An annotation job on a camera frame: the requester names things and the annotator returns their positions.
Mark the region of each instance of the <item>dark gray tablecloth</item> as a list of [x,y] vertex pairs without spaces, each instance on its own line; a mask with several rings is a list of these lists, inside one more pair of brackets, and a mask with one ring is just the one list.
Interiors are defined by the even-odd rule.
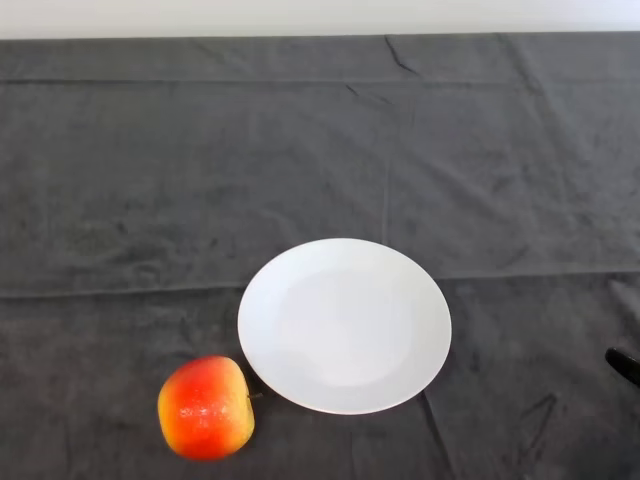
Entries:
[[[2,479],[640,479],[640,35],[0,43]],[[254,375],[237,455],[164,445],[194,356],[325,237],[414,258],[454,337],[424,394],[314,413]]]

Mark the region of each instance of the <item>red apple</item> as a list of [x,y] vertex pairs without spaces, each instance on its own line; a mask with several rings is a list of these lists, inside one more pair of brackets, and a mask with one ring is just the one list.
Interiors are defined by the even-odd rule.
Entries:
[[255,425],[240,367],[219,356],[176,370],[158,396],[158,416],[169,447],[192,460],[217,460],[236,452]]

